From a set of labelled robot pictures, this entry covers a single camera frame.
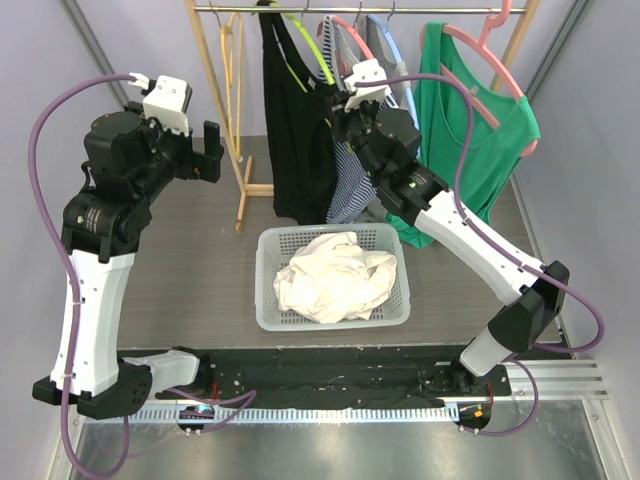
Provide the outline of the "black tank top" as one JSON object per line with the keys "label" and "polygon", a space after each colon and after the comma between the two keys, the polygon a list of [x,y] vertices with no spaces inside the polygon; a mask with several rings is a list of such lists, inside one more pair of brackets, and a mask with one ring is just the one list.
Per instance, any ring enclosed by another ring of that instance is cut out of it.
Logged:
{"label": "black tank top", "polygon": [[336,87],[307,67],[281,14],[261,13],[259,23],[274,211],[301,225],[322,224],[337,182],[325,105]]}

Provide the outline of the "lime green hanger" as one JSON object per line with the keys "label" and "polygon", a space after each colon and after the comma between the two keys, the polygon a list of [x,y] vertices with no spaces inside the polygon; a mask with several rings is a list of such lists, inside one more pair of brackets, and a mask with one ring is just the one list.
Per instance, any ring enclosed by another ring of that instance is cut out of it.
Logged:
{"label": "lime green hanger", "polygon": [[[265,90],[274,90],[276,86],[296,87],[304,93],[335,90],[336,81],[328,62],[302,22],[291,13],[274,13],[273,10],[279,7],[277,1],[257,1],[256,5],[267,9],[266,13],[258,14]],[[288,24],[309,48],[314,59],[313,68],[302,58]]]}

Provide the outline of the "yellow plastic hanger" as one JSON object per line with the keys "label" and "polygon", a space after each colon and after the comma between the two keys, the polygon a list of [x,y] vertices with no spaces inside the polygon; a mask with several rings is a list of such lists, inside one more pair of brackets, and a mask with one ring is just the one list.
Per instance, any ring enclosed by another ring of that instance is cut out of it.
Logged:
{"label": "yellow plastic hanger", "polygon": [[235,159],[242,163],[241,114],[242,114],[242,73],[243,73],[243,33],[244,23],[239,13],[231,14],[229,21],[220,28],[220,44],[224,67],[227,113],[231,132],[231,143]]}

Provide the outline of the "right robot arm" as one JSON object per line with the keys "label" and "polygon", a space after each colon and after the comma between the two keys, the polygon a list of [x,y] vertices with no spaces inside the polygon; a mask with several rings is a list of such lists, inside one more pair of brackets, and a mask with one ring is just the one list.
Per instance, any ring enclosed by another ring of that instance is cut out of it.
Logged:
{"label": "right robot arm", "polygon": [[501,301],[498,313],[451,363],[455,389],[477,393],[497,364],[527,352],[560,313],[568,269],[520,251],[457,200],[418,161],[420,135],[407,111],[347,92],[329,97],[326,105],[333,137],[352,148],[382,206],[444,245]]}

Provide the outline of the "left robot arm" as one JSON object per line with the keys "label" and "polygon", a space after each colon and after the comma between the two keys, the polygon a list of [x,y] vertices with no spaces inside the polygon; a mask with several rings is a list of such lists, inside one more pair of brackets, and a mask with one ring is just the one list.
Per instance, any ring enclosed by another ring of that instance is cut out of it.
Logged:
{"label": "left robot arm", "polygon": [[178,387],[190,398],[205,397],[213,385],[206,356],[185,347],[140,358],[117,353],[121,308],[151,205],[175,179],[220,177],[224,154],[220,127],[207,121],[204,150],[190,133],[172,133],[155,117],[136,111],[94,120],[84,138],[85,183],[63,211],[61,242],[76,272],[80,320],[72,370],[61,351],[51,374],[35,382],[34,399],[58,406],[68,380],[69,402],[95,420],[130,416],[148,397]]}

